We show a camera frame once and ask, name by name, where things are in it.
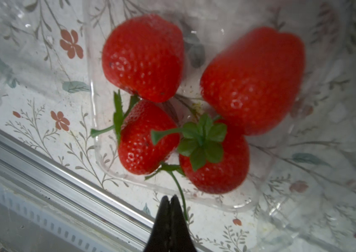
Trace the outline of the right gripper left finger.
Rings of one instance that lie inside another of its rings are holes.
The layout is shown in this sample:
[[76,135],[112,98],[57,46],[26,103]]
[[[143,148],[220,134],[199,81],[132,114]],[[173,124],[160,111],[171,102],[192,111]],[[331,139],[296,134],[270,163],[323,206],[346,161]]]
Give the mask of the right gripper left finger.
[[153,229],[144,252],[169,252],[171,234],[171,211],[167,196],[163,196]]

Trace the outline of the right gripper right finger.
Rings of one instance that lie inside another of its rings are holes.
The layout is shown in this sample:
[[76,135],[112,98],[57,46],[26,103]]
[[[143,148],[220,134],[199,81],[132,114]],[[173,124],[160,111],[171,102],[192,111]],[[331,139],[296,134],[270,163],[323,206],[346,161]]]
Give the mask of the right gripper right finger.
[[170,201],[170,225],[170,252],[197,252],[176,195]]

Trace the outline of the red strawberry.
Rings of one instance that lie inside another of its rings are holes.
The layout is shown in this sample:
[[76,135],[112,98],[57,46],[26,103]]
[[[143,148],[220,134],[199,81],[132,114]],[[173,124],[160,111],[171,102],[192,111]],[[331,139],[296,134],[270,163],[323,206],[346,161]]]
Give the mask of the red strawberry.
[[102,50],[106,79],[118,88],[161,103],[172,98],[183,78],[181,29],[160,15],[146,14],[117,26]]
[[229,193],[243,184],[250,166],[249,145],[244,134],[227,120],[208,113],[197,123],[187,122],[168,130],[151,130],[153,144],[169,135],[180,134],[176,149],[178,164],[161,163],[156,173],[175,171],[187,177],[201,192]]
[[113,131],[117,138],[117,152],[122,166],[135,175],[148,175],[166,161],[180,143],[180,135],[173,133],[157,144],[152,141],[151,132],[166,131],[177,127],[174,120],[159,106],[130,97],[127,111],[123,111],[120,91],[113,93],[113,125],[92,129],[90,135],[97,137]]
[[265,134],[291,110],[305,65],[305,45],[298,36],[255,28],[208,64],[201,95],[241,134]]

